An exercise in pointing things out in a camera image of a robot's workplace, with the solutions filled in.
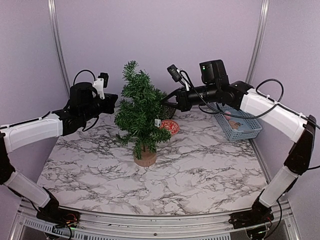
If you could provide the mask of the white light battery box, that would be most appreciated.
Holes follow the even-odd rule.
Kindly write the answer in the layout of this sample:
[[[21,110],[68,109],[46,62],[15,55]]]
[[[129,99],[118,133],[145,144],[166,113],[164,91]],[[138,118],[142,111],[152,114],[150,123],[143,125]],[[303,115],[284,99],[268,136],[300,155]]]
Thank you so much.
[[[154,125],[159,128],[161,126],[161,120],[160,119],[155,119],[154,120]]]

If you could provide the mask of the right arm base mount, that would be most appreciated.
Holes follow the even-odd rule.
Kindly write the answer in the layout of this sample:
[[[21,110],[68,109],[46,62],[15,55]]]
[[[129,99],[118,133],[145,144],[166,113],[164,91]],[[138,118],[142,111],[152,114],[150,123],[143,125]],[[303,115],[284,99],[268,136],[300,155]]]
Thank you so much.
[[[228,222],[234,229],[251,227],[259,224],[268,223],[274,220],[271,207],[266,207],[257,198],[250,210],[234,212],[229,215]]]

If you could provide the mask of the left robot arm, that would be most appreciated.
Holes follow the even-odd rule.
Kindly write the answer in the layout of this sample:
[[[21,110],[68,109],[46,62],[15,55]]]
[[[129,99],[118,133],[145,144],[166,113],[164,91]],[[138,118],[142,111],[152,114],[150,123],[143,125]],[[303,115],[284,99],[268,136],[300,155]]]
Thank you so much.
[[[70,88],[65,107],[44,116],[0,127],[0,183],[19,196],[30,200],[53,223],[63,219],[58,202],[35,183],[23,167],[23,153],[39,172],[50,155],[58,137],[68,136],[78,129],[87,131],[88,121],[98,120],[101,114],[113,114],[118,95],[105,93],[104,85],[81,82]]]

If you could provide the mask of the small green christmas tree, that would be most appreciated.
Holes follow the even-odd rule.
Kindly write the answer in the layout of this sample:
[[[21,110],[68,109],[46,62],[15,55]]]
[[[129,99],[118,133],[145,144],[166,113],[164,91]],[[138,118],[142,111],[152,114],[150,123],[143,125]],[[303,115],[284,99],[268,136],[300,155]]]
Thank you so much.
[[[114,123],[121,133],[116,140],[123,146],[133,144],[133,160],[140,167],[150,167],[157,159],[159,143],[168,142],[171,133],[155,125],[162,115],[164,92],[156,88],[144,70],[137,70],[135,60],[123,67],[123,86]]]

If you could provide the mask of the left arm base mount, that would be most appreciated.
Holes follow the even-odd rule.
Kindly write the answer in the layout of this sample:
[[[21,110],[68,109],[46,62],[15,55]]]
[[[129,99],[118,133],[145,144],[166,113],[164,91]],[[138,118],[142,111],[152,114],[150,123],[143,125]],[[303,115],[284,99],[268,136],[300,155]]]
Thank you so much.
[[[49,202],[44,207],[39,207],[36,217],[40,220],[55,223],[58,225],[62,224],[73,224],[77,223],[80,217],[80,213],[74,210],[67,210],[60,208],[59,201],[49,192],[45,187],[43,189],[49,195]]]

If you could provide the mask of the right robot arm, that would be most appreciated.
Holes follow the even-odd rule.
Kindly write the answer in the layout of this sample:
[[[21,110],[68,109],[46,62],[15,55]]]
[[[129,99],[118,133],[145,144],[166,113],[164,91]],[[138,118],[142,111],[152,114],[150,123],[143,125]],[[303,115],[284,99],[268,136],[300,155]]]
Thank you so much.
[[[319,126],[312,115],[306,116],[281,104],[281,96],[272,99],[258,87],[241,80],[231,83],[221,59],[201,62],[199,68],[203,84],[195,86],[185,70],[170,65],[168,73],[182,87],[169,93],[161,103],[181,112],[187,112],[195,105],[227,105],[248,114],[249,120],[258,119],[269,128],[274,128],[276,141],[273,145],[288,150],[288,154],[282,154],[279,150],[273,153],[274,157],[285,157],[283,166],[247,214],[252,224],[258,224],[267,216],[267,208],[272,207],[298,177],[309,170]]]

